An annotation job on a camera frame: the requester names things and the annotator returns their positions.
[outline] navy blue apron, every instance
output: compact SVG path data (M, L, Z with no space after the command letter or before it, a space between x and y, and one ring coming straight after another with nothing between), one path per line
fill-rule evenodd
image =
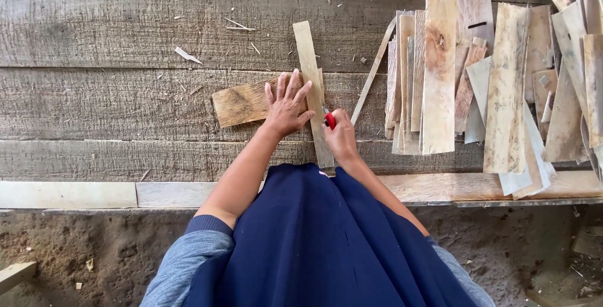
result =
M270 167L233 238L185 306L475 306L417 227L341 168Z

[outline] hand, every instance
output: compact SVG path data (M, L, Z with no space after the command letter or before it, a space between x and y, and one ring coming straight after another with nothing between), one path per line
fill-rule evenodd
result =
M285 90L285 81L287 73L282 72L276 86L276 97L272 93L270 84L266 82L266 101L270 107L268 117L262 125L271 132L274 132L279 141L298 130L302 129L303 125L314 115L314 111L304 111L300 116L297 116L300 111L302 101L305 100L306 94L312 87L312 81L308 81L296 93L296 85L300 77L300 72L296 68L291 75L289 85Z
M333 111L335 118L335 129L323 124L324 137L333 152L333 156L345 169L345 165L360 159L358 150L356 150L356 137L354 136L354 126L352 126L350 117L343 109Z

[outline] right hand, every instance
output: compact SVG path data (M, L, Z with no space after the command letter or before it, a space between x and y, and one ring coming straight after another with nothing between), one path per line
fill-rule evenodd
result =
M340 164L353 162L360 158L356 149L356 137L354 136L354 126L352 126L350 117L343 109L333 111L335 118L335 129L331 130L323 124L324 137L333 152L333 156Z

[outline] gray sleeve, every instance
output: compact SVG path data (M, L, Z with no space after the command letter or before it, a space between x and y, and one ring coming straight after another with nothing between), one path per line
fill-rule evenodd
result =
M469 297L471 297L471 300L473 300L475 304L480 307L496 307L494 305L494 301L488 295L488 293L486 293L484 288L481 288L477 283L471 280L469 274L465 272L463 267L461 267L458 261L456 261L455 257L452 256L452 254L450 254L448 250L445 250L440 247L440 245L438 245L437 242L435 242L430 236L427 237L427 240L429 241L435 252L438 253L438 256L450 269L452 274L454 274L456 280L458 280L463 289L465 289L465 292L467 292L467 294L469 295Z
M140 306L180 307L188 295L197 268L208 258L234 246L228 234L215 230L197 230L181 236L165 253Z

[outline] left hand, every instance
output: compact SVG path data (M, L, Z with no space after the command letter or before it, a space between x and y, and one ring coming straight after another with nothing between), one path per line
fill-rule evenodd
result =
M276 96L272 93L272 88L268 82L266 82L264 87L270 111L262 126L274 132L279 140L302 129L303 125L314 115L314 111L309 110L297 116L302 105L301 102L305 100L306 94L312 87L312 81L308 81L296 93L296 85L299 77L300 72L296 68L285 90L287 73L282 72L277 83Z

